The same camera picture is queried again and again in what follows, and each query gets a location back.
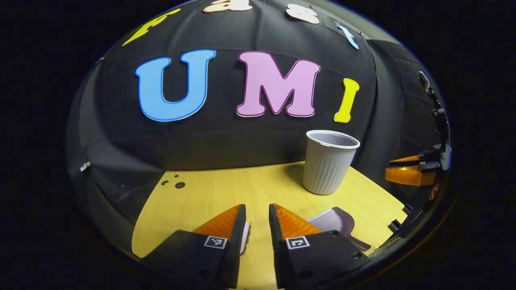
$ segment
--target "ribbed cup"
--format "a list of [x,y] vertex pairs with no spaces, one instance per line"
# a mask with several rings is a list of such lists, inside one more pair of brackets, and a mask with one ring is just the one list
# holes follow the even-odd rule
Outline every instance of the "ribbed cup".
[[318,195],[332,194],[344,180],[360,142],[328,130],[311,130],[307,137],[303,185]]

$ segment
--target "letter i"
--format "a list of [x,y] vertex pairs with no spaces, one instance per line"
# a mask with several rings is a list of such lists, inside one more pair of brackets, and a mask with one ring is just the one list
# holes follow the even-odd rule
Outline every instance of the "letter i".
[[347,123],[351,120],[351,107],[353,106],[354,96],[360,89],[357,82],[351,78],[345,78],[342,83],[344,84],[344,96],[342,97],[341,107],[333,117],[335,122]]

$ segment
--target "light blue letter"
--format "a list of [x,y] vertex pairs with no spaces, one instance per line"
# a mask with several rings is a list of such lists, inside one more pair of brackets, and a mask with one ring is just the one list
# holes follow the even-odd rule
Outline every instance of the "light blue letter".
[[353,38],[354,38],[353,34],[351,34],[351,33],[349,32],[349,30],[348,30],[346,27],[342,26],[342,25],[339,25],[338,27],[339,27],[340,29],[342,29],[342,31],[344,32],[344,35],[345,35],[345,36],[346,36],[346,38],[348,39],[349,43],[350,43],[351,45],[353,45],[353,47],[354,47],[354,48],[358,49],[358,44],[356,44],[356,43],[355,43],[355,41],[353,40]]
[[208,61],[216,54],[214,50],[196,50],[181,56],[181,61],[188,64],[188,92],[177,102],[163,97],[163,69],[170,64],[170,58],[156,58],[140,65],[135,73],[140,78],[138,95],[145,116],[169,122],[195,114],[206,100]]

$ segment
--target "pink letter m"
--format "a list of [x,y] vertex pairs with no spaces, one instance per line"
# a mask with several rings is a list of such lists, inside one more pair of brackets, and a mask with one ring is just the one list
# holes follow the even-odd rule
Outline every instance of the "pink letter m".
[[298,60],[286,77],[281,75],[272,56],[265,52],[243,52],[238,56],[246,64],[246,88],[244,102],[236,107],[242,117],[257,117],[265,113],[260,102],[262,88],[274,114],[278,114],[292,91],[292,102],[287,114],[295,117],[309,117],[315,112],[312,106],[315,76],[320,66],[305,59]]

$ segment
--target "pink dustpan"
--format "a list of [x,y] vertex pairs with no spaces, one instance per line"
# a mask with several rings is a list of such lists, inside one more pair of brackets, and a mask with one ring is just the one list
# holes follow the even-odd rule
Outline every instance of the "pink dustpan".
[[371,248],[371,245],[366,244],[351,235],[354,228],[354,219],[349,213],[345,212],[338,206],[332,207],[307,221],[324,232],[332,230],[339,231],[362,251],[367,251]]

